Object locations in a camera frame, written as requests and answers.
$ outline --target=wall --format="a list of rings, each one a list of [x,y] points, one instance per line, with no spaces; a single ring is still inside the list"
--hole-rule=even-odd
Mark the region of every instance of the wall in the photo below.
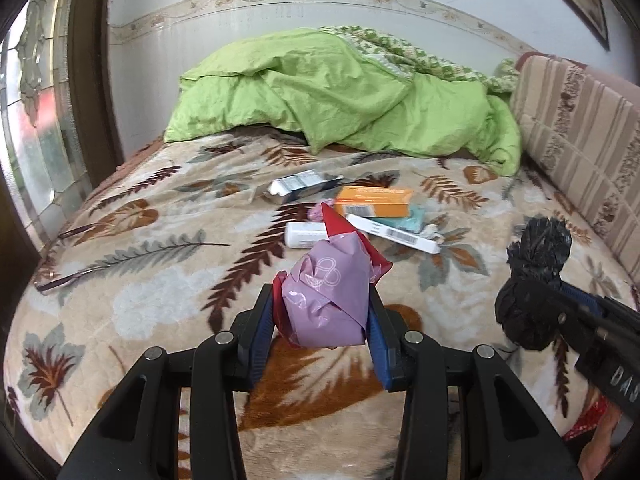
[[[496,45],[495,41],[478,40],[478,34],[461,35],[460,28],[445,27],[446,23],[412,18],[401,9],[387,9],[384,5],[377,9],[362,7],[356,0],[352,1],[353,5],[341,7],[330,2],[313,5],[311,2],[273,2],[251,9],[233,8],[225,16],[206,14],[203,10],[197,18],[183,18],[173,23],[172,12],[181,8],[178,3],[182,1],[110,0],[108,20],[115,33],[110,47],[111,83],[116,119],[127,156],[161,133],[177,97],[177,76],[209,52],[237,38],[352,20],[399,34],[430,52],[472,64],[480,70],[492,70],[500,56],[510,54],[508,48]],[[201,1],[188,0],[188,3],[195,5]],[[542,52],[578,59],[636,81],[628,30],[610,0],[603,0],[609,52],[563,0],[432,1],[475,16],[479,23],[493,25]],[[145,16],[150,26],[149,20],[155,13],[164,23],[153,24],[147,34],[130,34],[129,39],[121,41],[126,36],[123,32],[144,25]]]

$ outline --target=green duvet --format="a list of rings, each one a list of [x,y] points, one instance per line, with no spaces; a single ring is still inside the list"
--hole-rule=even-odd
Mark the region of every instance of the green duvet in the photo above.
[[[299,28],[231,43],[181,76],[164,140],[269,123],[304,132],[313,152],[332,142],[418,156],[465,147],[511,175],[520,133],[493,94],[516,78],[510,64],[487,77],[370,28]]]

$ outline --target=striped cushion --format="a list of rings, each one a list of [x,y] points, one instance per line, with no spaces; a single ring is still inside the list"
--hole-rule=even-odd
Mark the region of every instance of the striped cushion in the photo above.
[[[640,283],[638,109],[580,67],[532,56],[511,110],[527,152]]]

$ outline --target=orange box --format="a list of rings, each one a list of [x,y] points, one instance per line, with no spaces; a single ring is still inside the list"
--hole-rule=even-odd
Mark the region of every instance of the orange box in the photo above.
[[[334,209],[342,216],[409,216],[412,193],[399,187],[344,186],[335,198]]]

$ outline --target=blue gripper pad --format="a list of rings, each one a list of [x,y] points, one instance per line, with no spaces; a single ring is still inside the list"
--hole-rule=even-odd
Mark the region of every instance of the blue gripper pad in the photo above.
[[[589,311],[598,317],[602,317],[602,310],[598,306],[598,301],[591,295],[576,286],[570,285],[569,283],[562,282],[561,292],[571,298],[574,301],[577,301],[580,304],[589,307]]]
[[[373,361],[373,370],[385,390],[391,388],[391,370],[389,364],[389,350],[382,335],[382,329],[371,302],[369,301],[369,316],[367,317],[367,343]]]
[[[251,387],[255,386],[260,380],[264,367],[267,365],[273,329],[273,296],[269,294],[269,297],[265,301],[264,309],[260,314],[260,321],[258,321],[258,326],[255,329],[254,341],[249,350],[248,379]]]

